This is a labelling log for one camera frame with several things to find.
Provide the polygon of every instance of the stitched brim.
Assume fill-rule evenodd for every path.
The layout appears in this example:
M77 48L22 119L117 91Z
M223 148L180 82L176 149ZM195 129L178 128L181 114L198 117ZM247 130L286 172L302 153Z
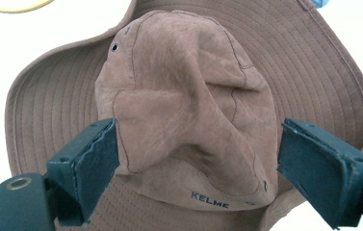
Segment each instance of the stitched brim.
M363 150L363 75L308 1L133 1L107 33L52 50L27 66L10 89L6 139L13 174L45 163L98 120L94 82L115 33L154 10L211 15L244 47L272 90L276 114L316 123ZM284 179L268 208L199 212L154 201L117 179L91 217L91 230L268 230L303 201Z

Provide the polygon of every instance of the suede fabric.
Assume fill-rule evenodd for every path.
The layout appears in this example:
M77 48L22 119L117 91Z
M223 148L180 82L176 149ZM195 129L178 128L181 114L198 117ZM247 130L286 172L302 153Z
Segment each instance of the suede fabric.
M270 230L304 201L275 170L280 123L363 150L363 74L309 0L133 0L16 77L13 175L109 116L120 167L87 230Z
M96 103L99 118L117 119L117 176L129 188L196 210L240 211L274 200L272 93L215 19L147 13L111 47Z

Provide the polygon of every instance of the white background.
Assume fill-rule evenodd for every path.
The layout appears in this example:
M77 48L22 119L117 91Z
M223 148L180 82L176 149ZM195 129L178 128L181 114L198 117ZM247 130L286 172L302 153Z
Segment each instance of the white background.
M4 110L14 77L42 53L114 27L122 19L128 3L128 0L56 0L30 13L0 13L0 183L11 177ZM319 11L363 71L363 1L331 0ZM330 227L308 203L304 203L282 219L273 231L287 229L330 230ZM363 219L358 228L342 230L363 230Z

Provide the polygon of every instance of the hat vent hole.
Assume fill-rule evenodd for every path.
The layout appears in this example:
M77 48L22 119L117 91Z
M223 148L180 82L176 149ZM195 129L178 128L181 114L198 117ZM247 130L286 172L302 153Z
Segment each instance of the hat vent hole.
M118 45L117 45L117 43L116 44L114 44L113 46L112 46L112 51L113 52L115 52L115 51L117 51L118 50Z

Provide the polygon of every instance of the kelme logo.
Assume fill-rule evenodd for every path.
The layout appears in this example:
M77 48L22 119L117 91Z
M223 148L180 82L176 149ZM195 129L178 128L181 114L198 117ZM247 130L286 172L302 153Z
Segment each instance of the kelme logo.
M213 206L217 206L217 207L222 207L224 209L229 209L229 204L228 203L225 203L225 202L222 202L222 201L217 201L215 199L212 199L204 194L201 194L201 193L198 193L198 192L192 192L191 193L191 198L192 199L195 199L195 200L198 200L202 203L205 203L205 204L210 204L210 205L213 205Z
M0 0L0 13L26 13L51 3L53 0Z

